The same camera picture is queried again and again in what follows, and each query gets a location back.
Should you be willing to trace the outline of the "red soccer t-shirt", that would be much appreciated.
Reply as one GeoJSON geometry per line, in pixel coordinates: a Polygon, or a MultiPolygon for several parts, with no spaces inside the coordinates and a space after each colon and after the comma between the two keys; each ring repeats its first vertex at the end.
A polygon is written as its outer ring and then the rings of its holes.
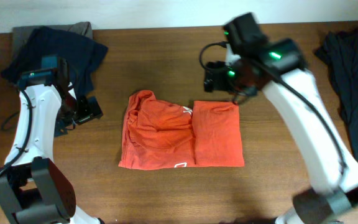
{"type": "Polygon", "coordinates": [[[195,101],[189,108],[159,100],[150,90],[130,96],[120,167],[158,170],[244,164],[239,108],[234,103],[195,101]]]}

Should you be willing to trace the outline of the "grey garment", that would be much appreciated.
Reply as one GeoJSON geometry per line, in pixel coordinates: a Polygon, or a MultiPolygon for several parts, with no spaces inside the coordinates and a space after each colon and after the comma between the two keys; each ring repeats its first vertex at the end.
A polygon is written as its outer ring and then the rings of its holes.
{"type": "MultiPolygon", "coordinates": [[[[12,59],[14,60],[21,48],[28,41],[33,30],[40,28],[41,26],[22,26],[22,27],[14,27],[12,29],[12,59]]],[[[89,39],[93,39],[93,29],[90,22],[77,22],[75,24],[68,25],[48,25],[48,28],[64,30],[68,32],[73,32],[76,34],[80,34],[89,39]]]]}

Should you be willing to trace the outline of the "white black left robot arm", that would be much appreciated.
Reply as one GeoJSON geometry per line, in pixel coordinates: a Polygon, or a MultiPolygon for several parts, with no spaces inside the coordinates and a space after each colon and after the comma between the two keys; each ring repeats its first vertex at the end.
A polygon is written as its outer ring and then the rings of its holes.
{"type": "Polygon", "coordinates": [[[9,223],[102,223],[76,204],[73,186],[53,161],[55,123],[62,105],[74,111],[65,72],[25,72],[17,85],[21,108],[16,135],[0,167],[0,207],[9,223]]]}

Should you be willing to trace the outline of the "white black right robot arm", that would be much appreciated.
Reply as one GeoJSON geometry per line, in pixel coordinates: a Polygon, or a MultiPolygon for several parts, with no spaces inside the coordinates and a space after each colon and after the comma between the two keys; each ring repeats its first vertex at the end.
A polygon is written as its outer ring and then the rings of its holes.
{"type": "Polygon", "coordinates": [[[334,223],[358,207],[358,162],[347,150],[294,41],[223,41],[225,61],[203,64],[204,89],[234,96],[261,91],[284,120],[305,162],[309,189],[269,223],[334,223]]]}

